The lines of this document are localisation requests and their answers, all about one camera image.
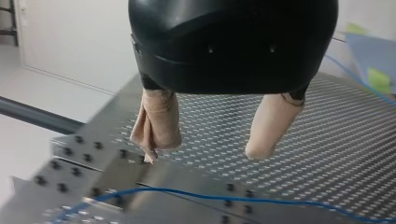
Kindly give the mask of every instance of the perforated metal plate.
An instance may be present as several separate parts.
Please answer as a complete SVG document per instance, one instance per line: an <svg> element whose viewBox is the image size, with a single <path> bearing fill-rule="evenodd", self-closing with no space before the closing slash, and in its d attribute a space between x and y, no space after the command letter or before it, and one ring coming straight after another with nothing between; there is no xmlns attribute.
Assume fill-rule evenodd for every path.
<svg viewBox="0 0 396 224"><path fill-rule="evenodd" d="M316 77L304 112L267 161L244 155L262 96L178 96L183 144L162 154L212 178L234 181L262 196L322 202L364 217L396 217L396 113L371 93L335 78ZM129 142L137 108L110 132Z"/></svg>

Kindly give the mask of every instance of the white wall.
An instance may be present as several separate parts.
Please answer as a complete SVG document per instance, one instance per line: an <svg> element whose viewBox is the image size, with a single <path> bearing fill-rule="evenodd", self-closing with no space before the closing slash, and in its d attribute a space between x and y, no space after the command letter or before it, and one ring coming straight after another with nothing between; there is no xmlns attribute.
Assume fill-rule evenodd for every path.
<svg viewBox="0 0 396 224"><path fill-rule="evenodd" d="M354 23L367 30L368 35L396 40L396 1L395 0L339 0L339 17L334 37L345 41L347 25ZM355 72L356 69L347 43L334 40L328 54ZM323 59L320 71L347 77L337 65Z"/></svg>
<svg viewBox="0 0 396 224"><path fill-rule="evenodd" d="M137 72L127 0L17 0L22 61L28 68L101 91L115 92ZM370 35L396 39L396 0L339 0L336 38L349 22ZM353 68L346 43L329 54ZM324 59L320 71L345 73Z"/></svg>
<svg viewBox="0 0 396 224"><path fill-rule="evenodd" d="M23 63L116 92L137 67L127 0L19 0Z"/></svg>

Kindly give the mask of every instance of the floor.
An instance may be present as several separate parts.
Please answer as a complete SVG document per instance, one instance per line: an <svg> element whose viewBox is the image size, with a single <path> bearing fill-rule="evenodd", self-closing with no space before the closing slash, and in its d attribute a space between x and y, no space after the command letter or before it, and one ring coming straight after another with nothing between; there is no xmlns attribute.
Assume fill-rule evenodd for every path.
<svg viewBox="0 0 396 224"><path fill-rule="evenodd" d="M0 96L87 122L111 98L21 67L19 50L0 45ZM59 133L0 115L0 207L13 192L12 176L29 179L50 157Z"/></svg>

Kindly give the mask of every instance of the yellow object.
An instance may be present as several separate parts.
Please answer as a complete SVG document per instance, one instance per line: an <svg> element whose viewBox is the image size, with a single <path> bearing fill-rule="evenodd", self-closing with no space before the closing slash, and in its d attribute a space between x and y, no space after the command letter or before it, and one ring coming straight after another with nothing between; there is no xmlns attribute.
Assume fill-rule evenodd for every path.
<svg viewBox="0 0 396 224"><path fill-rule="evenodd" d="M373 67L368 69L367 74L369 85L373 89L384 93L392 93L392 88L390 87L391 80L387 74Z"/></svg>
<svg viewBox="0 0 396 224"><path fill-rule="evenodd" d="M358 24L355 24L353 22L349 22L346 26L346 31L348 33L352 33L355 35L367 35L368 31L364 29L363 27L359 26Z"/></svg>

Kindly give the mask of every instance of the black rod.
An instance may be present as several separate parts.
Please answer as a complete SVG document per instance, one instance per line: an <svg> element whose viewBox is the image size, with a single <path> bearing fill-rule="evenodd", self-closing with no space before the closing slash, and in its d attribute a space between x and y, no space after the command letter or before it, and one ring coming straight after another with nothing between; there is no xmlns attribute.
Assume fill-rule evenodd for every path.
<svg viewBox="0 0 396 224"><path fill-rule="evenodd" d="M56 133L75 133L84 123L0 96L0 114L19 119Z"/></svg>

